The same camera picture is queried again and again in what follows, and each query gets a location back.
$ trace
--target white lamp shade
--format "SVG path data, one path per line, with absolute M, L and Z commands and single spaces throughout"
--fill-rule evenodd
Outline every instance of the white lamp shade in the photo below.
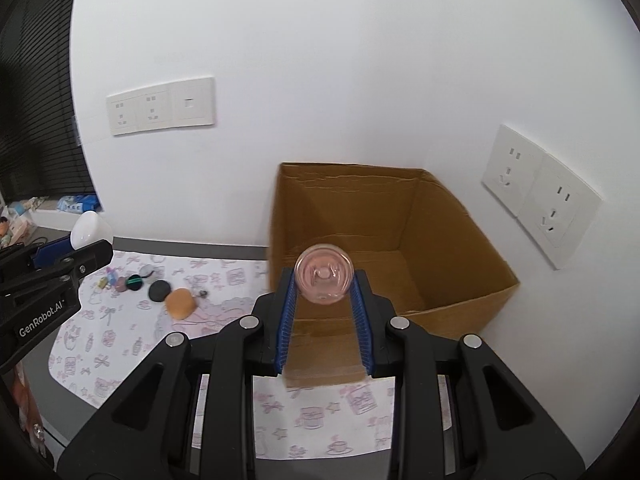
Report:
M 98 240 L 107 240 L 113 244 L 113 230 L 98 213 L 86 211 L 71 229 L 71 246 L 78 250 Z

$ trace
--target orange sponge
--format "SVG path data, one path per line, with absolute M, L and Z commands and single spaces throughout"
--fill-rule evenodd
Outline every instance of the orange sponge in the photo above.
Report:
M 196 300 L 187 288 L 176 288 L 164 298 L 164 305 L 169 316 L 174 319 L 184 319 L 196 310 Z

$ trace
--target cardboard box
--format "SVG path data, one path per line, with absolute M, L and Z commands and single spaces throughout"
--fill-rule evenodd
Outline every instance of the cardboard box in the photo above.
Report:
M 334 244 L 375 294 L 429 332 L 479 332 L 518 279 L 463 205 L 430 173 L 345 164 L 281 164 L 271 217 L 270 285 L 311 245 Z M 348 298 L 298 297 L 285 377 L 290 386 L 361 380 Z

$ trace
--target green round object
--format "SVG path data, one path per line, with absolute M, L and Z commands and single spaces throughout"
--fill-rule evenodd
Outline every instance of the green round object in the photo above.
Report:
M 127 288 L 129 290 L 140 290 L 142 288 L 142 278 L 139 274 L 132 274 L 127 278 Z

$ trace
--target black window blind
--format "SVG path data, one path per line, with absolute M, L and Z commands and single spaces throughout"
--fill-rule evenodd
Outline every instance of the black window blind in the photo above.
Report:
M 74 124 L 73 0 L 15 0 L 0 30 L 0 191 L 7 201 L 94 192 Z

